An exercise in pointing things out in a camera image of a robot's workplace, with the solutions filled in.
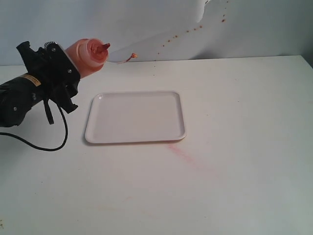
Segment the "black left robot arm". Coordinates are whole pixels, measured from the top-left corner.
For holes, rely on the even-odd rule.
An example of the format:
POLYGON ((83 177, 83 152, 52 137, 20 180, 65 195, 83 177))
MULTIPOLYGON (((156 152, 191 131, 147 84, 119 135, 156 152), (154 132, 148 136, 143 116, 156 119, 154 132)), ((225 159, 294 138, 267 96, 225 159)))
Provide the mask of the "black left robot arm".
POLYGON ((27 72, 0 86, 1 127, 20 125, 39 102, 44 104, 49 124, 54 120, 48 101, 68 114, 76 110, 78 106, 71 99, 78 93, 81 76, 64 49, 56 42, 48 42, 34 51, 26 41, 17 50, 27 72))

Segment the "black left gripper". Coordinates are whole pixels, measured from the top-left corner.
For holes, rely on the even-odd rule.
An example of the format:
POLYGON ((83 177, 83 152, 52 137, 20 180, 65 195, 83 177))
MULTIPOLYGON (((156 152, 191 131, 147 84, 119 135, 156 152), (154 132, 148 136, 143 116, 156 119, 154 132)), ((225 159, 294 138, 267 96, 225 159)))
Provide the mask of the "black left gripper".
POLYGON ((37 78, 43 97, 59 105, 65 112, 71 113, 78 108, 71 100, 78 94, 80 73, 65 50, 56 42, 45 43, 44 47, 34 51, 30 42, 17 46, 27 74, 37 78))

